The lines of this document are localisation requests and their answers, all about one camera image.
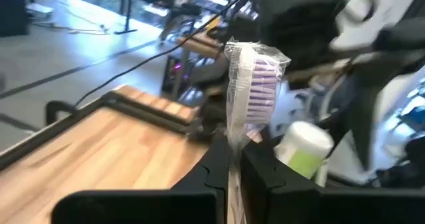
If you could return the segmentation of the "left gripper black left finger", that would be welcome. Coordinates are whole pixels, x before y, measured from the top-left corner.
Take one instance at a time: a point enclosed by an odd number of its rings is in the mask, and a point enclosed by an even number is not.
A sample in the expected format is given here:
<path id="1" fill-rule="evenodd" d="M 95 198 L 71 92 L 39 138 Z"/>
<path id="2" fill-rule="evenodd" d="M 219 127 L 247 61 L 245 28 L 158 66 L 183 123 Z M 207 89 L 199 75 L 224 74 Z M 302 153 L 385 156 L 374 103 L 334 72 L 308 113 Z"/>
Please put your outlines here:
<path id="1" fill-rule="evenodd" d="M 86 190 L 63 197 L 52 223 L 227 222 L 230 146 L 215 136 L 199 162 L 170 189 Z"/>

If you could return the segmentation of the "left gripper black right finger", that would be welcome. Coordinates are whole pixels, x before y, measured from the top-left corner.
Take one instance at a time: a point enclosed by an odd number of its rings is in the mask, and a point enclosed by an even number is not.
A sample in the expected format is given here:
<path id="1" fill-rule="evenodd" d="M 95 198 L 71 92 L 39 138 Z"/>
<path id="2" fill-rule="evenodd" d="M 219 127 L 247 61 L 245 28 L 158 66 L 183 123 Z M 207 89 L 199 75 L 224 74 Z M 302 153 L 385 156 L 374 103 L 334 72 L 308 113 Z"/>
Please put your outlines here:
<path id="1" fill-rule="evenodd" d="M 251 142 L 241 157 L 241 190 L 247 223 L 424 224 L 419 189 L 323 188 Z"/>

